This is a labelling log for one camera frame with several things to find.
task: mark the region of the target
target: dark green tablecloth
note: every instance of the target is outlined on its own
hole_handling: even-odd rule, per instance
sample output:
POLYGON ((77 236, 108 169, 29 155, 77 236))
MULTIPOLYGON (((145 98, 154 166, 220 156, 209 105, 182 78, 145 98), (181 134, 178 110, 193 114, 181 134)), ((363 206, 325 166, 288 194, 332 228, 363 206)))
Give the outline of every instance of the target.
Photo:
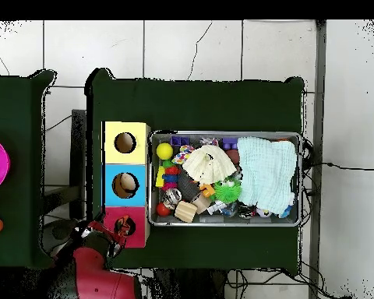
MULTIPOLYGON (((300 78, 287 82, 112 79, 96 69, 86 81, 93 129, 93 214, 101 207, 101 121, 141 121, 151 129, 301 131, 300 78)), ((145 248, 126 249, 114 267, 298 269, 298 228, 152 227, 145 248)))
POLYGON ((52 71, 31 77, 0 76, 0 143, 11 167, 0 186, 0 266, 41 266, 51 261, 40 249, 42 206, 42 95, 52 71))

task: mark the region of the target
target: metal tray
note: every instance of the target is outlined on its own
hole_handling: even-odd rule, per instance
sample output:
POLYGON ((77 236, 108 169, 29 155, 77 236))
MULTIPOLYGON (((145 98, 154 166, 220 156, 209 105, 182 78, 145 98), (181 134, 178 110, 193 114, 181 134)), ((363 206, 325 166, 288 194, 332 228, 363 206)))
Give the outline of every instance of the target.
POLYGON ((148 220, 154 226, 175 226, 175 227, 294 227, 302 218, 302 137, 294 132, 219 132, 219 131, 154 131, 149 137, 150 163, 148 173, 148 220), (295 145, 298 155, 295 174, 291 180, 292 191, 295 193, 295 204, 290 215, 286 218, 279 218, 272 215, 269 218, 261 218, 256 215, 251 219, 243 219, 238 215, 226 217, 219 213, 210 215, 207 211, 196 214, 191 223, 184 223, 173 216, 158 216, 156 213, 157 204, 161 201, 163 192, 155 187, 155 180, 160 160, 155 153, 157 146, 162 142, 169 142, 173 135, 180 135, 190 138, 190 144, 199 147, 201 138, 216 138, 221 140, 224 137, 240 138, 243 136, 255 136, 270 141, 288 139, 295 145))

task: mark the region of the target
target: light blue towel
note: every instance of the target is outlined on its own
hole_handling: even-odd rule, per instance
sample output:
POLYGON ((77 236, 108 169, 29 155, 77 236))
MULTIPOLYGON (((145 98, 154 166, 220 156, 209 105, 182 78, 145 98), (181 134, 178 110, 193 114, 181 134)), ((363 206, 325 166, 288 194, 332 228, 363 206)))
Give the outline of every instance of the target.
POLYGON ((239 138, 237 146, 242 169, 238 200, 282 214, 291 199, 291 179, 297 161, 294 144, 247 137, 239 138))

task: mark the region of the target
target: red box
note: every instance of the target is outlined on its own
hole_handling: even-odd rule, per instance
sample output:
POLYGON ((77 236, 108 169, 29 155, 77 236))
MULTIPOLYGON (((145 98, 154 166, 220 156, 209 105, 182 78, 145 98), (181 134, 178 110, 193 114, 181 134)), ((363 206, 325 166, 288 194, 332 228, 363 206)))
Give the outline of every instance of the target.
POLYGON ((125 248, 144 248, 150 235, 145 206, 105 206, 104 226, 114 230, 116 220, 125 215, 132 218, 136 224, 136 231, 127 237, 125 248))

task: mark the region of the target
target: green spiky ball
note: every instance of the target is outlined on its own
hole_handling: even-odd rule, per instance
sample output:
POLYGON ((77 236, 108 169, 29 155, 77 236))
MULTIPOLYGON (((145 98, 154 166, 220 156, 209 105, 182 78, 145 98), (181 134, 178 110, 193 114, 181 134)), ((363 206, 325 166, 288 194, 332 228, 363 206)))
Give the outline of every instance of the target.
POLYGON ((228 204, 233 203, 241 194, 241 182, 234 178, 226 178, 224 181, 218 181, 213 185, 215 197, 220 201, 228 204), (228 182, 234 182, 232 187, 228 186, 228 182))

